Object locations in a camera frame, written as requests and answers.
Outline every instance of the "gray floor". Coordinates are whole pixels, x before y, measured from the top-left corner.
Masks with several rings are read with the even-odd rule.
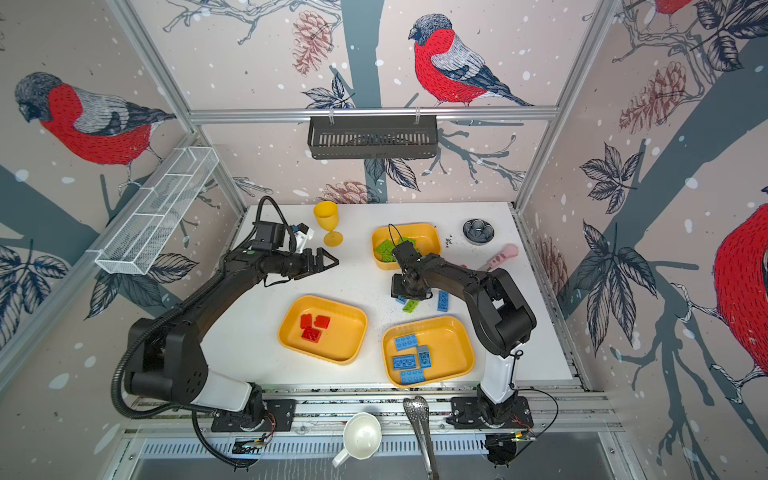
[[[512,480],[523,475],[543,478],[600,480],[613,478],[597,433],[551,433],[516,458],[509,468],[494,468],[481,455],[438,455],[441,480]],[[404,480],[426,479],[419,456],[350,459],[340,468],[330,458],[312,460],[265,460],[249,472],[232,468],[215,458],[195,460],[145,460],[139,462],[133,480]]]

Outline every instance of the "black wire basket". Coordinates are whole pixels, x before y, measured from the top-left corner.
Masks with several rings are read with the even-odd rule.
[[[312,117],[307,143],[317,160],[432,158],[437,155],[437,117],[421,115]]]

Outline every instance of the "metal tongs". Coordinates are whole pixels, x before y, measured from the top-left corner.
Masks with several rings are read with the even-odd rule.
[[[419,444],[419,450],[421,450],[424,457],[427,478],[429,480],[440,480],[437,474],[435,451],[432,448],[432,437],[429,435],[429,406],[427,401],[419,395],[413,399],[403,400],[402,407],[406,411],[411,426],[413,426],[413,432],[416,434],[416,442]]]

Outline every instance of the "yellow goblet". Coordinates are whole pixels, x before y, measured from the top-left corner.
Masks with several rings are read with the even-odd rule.
[[[323,238],[328,247],[338,247],[344,241],[344,236],[333,229],[339,225],[339,206],[333,202],[320,202],[315,206],[317,224],[329,233]]]

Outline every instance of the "white mug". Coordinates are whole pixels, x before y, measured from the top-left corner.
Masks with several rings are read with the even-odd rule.
[[[333,459],[338,467],[349,457],[365,460],[376,453],[382,442],[382,426],[375,416],[367,412],[355,414],[344,426],[344,448]]]

